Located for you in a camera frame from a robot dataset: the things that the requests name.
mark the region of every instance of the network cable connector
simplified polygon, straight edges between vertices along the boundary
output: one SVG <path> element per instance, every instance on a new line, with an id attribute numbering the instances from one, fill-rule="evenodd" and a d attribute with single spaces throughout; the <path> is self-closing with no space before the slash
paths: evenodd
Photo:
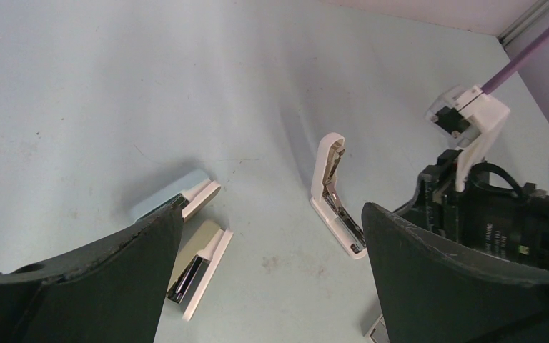
<path id="1" fill-rule="evenodd" d="M 344 137 L 339 134 L 332 132 L 321 140 L 312 176 L 310 204 L 344 250 L 353 259 L 360 259 L 367 254 L 363 230 L 348 214 L 335 189 L 337 167 L 345 150 Z"/>
<path id="2" fill-rule="evenodd" d="M 220 184 L 211 180 L 207 173 L 195 169 L 134 206 L 130 217 L 137 222 L 163 206 L 177 204 L 182 208 L 182 217 L 186 222 L 211 201 L 220 188 Z"/>
<path id="3" fill-rule="evenodd" d="M 480 163 L 500 135 L 510 109 L 479 86 L 456 86 L 441 94 L 425 118 L 447 137 L 457 159 L 455 190 L 462 192 L 470 168 Z"/>

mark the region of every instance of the white plastic connector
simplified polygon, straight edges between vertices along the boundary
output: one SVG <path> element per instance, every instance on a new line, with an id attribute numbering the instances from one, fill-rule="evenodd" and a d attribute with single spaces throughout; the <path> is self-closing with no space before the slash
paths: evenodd
<path id="1" fill-rule="evenodd" d="M 192 298 L 190 298 L 190 301 L 184 310 L 184 314 L 182 315 L 183 320 L 188 322 L 192 318 L 197 306 L 199 306 L 199 302 L 201 301 L 209 282 L 212 280 L 219 262 L 222 260 L 222 256 L 224 256 L 224 252 L 230 243 L 230 239 L 232 239 L 232 231 L 230 229 L 220 229 L 205 249 L 197 252 L 197 255 L 209 261 L 209 265 L 207 266 L 207 270 L 203 274 L 197 289 L 194 291 Z"/>
<path id="2" fill-rule="evenodd" d="M 462 192 L 470 168 L 485 158 L 485 154 L 500 136 L 510 109 L 493 96 L 483 93 L 478 86 L 466 91 L 457 102 L 461 106 L 460 114 L 480 131 L 477 139 L 463 148 L 457 158 L 455 190 Z"/>
<path id="3" fill-rule="evenodd" d="M 324 198 L 324 194 L 327 191 L 325 184 L 329 184 L 331 189 L 335 189 L 337 183 L 336 166 L 339 160 L 333 160 L 331 155 L 331 150 L 336 145 L 343 147 L 344 137 L 334 132 L 323 137 L 319 143 L 315 173 L 312 176 L 312 186 L 310 190 L 312 197 L 310 199 L 310 204 L 327 227 L 329 227 L 330 231 L 342 245 L 344 250 L 353 259 L 360 259 L 367 255 L 367 249 L 363 248 L 359 252 L 353 251 L 352 246 L 356 245 L 355 239 L 350 236 L 350 233 L 344 228 L 344 223 L 338 213 L 333 210 Z"/>
<path id="4" fill-rule="evenodd" d="M 187 201 L 182 208 L 182 217 L 187 221 L 216 196 L 220 187 L 207 173 L 195 169 L 132 207 L 129 215 L 135 222 L 180 195 Z"/>

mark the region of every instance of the black electronic device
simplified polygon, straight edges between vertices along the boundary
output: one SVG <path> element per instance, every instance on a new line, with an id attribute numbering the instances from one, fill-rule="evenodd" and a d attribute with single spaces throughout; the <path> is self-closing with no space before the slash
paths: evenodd
<path id="1" fill-rule="evenodd" d="M 461 151 L 420 173 L 394 213 L 362 224 L 386 330 L 398 342 L 549 342 L 549 196 L 486 162 L 455 191 Z M 510 188 L 494 187 L 489 173 Z"/>
<path id="2" fill-rule="evenodd" d="M 455 190 L 461 150 L 443 152 L 419 175 L 415 196 L 395 211 L 430 232 L 486 254 L 549 269 L 549 195 L 519 184 L 502 168 L 482 162 L 470 170 L 463 192 Z M 496 174 L 510 188 L 489 184 Z"/>
<path id="3" fill-rule="evenodd" d="M 152 342 L 182 225 L 181 209 L 165 206 L 86 246 L 0 273 L 0 342 Z"/>

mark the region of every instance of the white bracket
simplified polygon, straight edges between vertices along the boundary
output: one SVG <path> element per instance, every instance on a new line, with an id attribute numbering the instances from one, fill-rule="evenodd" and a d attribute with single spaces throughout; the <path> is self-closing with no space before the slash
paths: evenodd
<path id="1" fill-rule="evenodd" d="M 184 310 L 183 320 L 189 321 L 192 318 L 231 238 L 232 231 L 230 229 L 222 229 L 218 224 L 207 220 L 178 251 L 174 270 L 167 285 L 167 298 L 178 304 L 187 295 L 190 284 L 197 282 L 194 277 L 200 265 L 208 263 L 205 273 L 198 280 L 199 284 Z"/>
<path id="2" fill-rule="evenodd" d="M 483 93 L 473 86 L 457 99 L 460 114 L 474 125 L 480 135 L 457 157 L 455 190 L 463 192 L 466 178 L 473 165 L 480 163 L 502 132 L 502 127 L 510 115 L 510 109 L 500 100 Z"/>
<path id="3" fill-rule="evenodd" d="M 186 222 L 216 196 L 220 187 L 204 171 L 195 169 L 134 206 L 130 217 L 137 222 L 163 206 L 177 204 L 182 208 L 182 217 Z M 179 304 L 189 293 L 190 285 L 198 282 L 182 315 L 183 320 L 192 318 L 231 238 L 230 229 L 222 229 L 212 221 L 205 221 L 179 249 L 166 297 Z M 205 272 L 200 280 L 194 280 L 203 263 L 208 264 Z"/>
<path id="4" fill-rule="evenodd" d="M 443 134 L 453 149 L 462 149 L 457 158 L 455 190 L 463 192 L 473 165 L 480 163 L 500 136 L 510 109 L 483 93 L 479 86 L 455 86 L 441 94 L 426 111 L 425 118 Z"/>
<path id="5" fill-rule="evenodd" d="M 195 169 L 132 207 L 130 217 L 137 222 L 167 204 L 178 203 L 186 222 L 213 199 L 220 188 L 207 173 Z"/>
<path id="6" fill-rule="evenodd" d="M 353 258 L 367 255 L 362 229 L 348 214 L 337 195 L 337 166 L 344 154 L 344 137 L 334 132 L 321 139 L 312 176 L 310 204 L 344 250 Z"/>

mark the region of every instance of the purple cable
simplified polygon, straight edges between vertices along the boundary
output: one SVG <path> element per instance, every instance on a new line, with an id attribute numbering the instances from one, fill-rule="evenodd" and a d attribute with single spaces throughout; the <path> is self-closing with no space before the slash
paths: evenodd
<path id="1" fill-rule="evenodd" d="M 492 77 L 486 84 L 481 88 L 483 93 L 491 94 L 492 91 L 495 91 L 504 81 L 514 74 L 517 70 L 527 63 L 529 58 L 533 53 L 542 47 L 544 44 L 549 41 L 549 28 L 546 29 L 538 38 L 527 45 L 509 64 L 500 70 L 494 77 Z"/>

